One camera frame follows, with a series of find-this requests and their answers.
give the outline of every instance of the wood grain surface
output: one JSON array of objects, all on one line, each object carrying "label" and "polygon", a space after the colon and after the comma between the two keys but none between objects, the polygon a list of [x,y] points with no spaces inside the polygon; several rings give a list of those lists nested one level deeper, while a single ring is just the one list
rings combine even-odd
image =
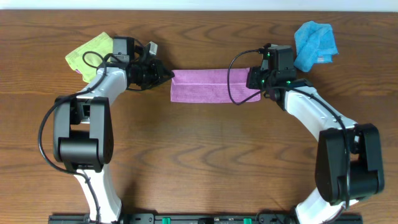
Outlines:
[{"label": "wood grain surface", "polygon": [[[243,50],[294,43],[307,21],[333,26],[339,55],[309,79],[345,116],[380,131],[386,189],[352,208],[398,222],[398,14],[350,12],[0,11],[0,223],[87,213],[78,182],[41,158],[37,131],[58,95],[86,84],[65,56],[101,32],[159,45],[171,69],[226,68]],[[260,56],[235,67],[259,65]],[[270,100],[170,102],[170,82],[111,108],[114,185],[126,212],[289,210],[315,188],[317,142]],[[52,118],[44,131],[52,153]]]}]

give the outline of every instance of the white wall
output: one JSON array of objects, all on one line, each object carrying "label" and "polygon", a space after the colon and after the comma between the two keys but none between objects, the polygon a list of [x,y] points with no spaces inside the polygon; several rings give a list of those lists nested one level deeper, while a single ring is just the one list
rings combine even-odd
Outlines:
[{"label": "white wall", "polygon": [[398,12],[398,0],[0,0],[0,9]]}]

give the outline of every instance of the blue cloth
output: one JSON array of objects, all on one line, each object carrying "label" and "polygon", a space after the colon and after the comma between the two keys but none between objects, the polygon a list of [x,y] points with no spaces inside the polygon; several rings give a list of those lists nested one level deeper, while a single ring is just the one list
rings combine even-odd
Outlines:
[{"label": "blue cloth", "polygon": [[304,23],[294,34],[297,58],[294,66],[309,72],[314,63],[331,63],[331,56],[338,54],[330,24]]}]

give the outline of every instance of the pink cloth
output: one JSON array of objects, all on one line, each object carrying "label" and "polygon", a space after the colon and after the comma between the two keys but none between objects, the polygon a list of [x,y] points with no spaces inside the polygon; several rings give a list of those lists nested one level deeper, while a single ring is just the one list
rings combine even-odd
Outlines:
[{"label": "pink cloth", "polygon": [[[177,103],[232,103],[226,84],[227,69],[174,70],[171,102]],[[258,90],[246,88],[248,68],[234,68],[230,72],[230,87],[233,99],[240,102]],[[248,102],[259,101],[261,95]]]}]

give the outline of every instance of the green cloth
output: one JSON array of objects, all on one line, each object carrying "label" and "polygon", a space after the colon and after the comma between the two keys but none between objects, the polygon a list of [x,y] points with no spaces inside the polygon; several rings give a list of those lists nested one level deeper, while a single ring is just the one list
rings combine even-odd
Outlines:
[{"label": "green cloth", "polygon": [[[89,83],[96,76],[96,69],[92,68],[83,61],[83,54],[87,51],[94,51],[104,57],[108,53],[112,53],[113,40],[105,32],[98,35],[91,41],[83,44],[74,51],[70,52],[65,60],[70,68],[83,76],[83,81]],[[94,54],[87,54],[85,57],[87,63],[98,66],[102,62],[101,59]]]}]

